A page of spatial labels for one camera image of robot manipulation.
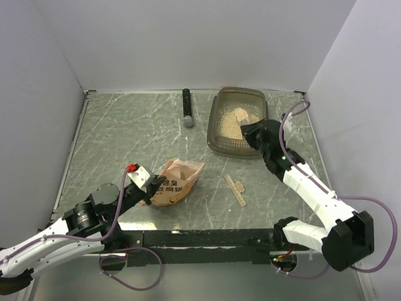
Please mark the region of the orange cat litter bag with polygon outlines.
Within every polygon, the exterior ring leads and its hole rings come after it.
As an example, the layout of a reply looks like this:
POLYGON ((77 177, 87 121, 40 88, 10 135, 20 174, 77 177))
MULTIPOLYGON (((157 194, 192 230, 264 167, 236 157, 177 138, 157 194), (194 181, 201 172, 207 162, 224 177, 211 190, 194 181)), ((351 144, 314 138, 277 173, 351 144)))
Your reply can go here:
POLYGON ((160 173, 160 176, 165 177, 165 181, 150 199, 150 205, 171 206, 184 199, 197 182, 204 167, 204 162, 169 159, 160 173))

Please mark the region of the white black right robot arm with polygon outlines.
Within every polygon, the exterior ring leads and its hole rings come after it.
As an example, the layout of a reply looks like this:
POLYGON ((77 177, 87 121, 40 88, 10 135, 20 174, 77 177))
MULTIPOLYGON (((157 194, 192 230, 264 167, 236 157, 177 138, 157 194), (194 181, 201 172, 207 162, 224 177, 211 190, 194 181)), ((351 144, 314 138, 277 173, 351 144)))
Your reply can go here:
POLYGON ((244 140, 260 152, 268 170, 291 188, 322 222, 321 227, 290 216, 274 225, 273 241, 281 250, 301 245, 321 253, 336 271, 343 271, 374 251, 373 218, 338 199, 305 160, 285 146, 280 122, 240 121, 244 140))

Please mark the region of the clear plastic litter scoop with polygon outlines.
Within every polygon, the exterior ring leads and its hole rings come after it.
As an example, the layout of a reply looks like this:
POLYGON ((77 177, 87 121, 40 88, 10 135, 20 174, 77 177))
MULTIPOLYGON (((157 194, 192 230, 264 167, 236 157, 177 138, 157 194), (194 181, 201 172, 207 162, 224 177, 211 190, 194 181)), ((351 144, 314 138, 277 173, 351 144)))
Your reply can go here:
POLYGON ((248 114, 236 114, 236 119, 240 126, 249 125, 251 121, 248 114))

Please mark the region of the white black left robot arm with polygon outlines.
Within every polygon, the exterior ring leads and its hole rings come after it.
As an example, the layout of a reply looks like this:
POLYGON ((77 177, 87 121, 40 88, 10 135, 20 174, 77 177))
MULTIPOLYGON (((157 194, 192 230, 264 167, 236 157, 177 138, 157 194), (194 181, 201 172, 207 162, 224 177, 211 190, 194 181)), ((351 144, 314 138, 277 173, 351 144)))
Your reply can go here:
POLYGON ((164 181, 164 177, 157 177, 145 190, 134 182, 123 188, 102 184, 43 231, 2 249, 1 295, 28 287, 45 270, 66 261, 89 253, 120 250, 127 236, 118 225, 118 217, 142 200, 149 202, 164 181))

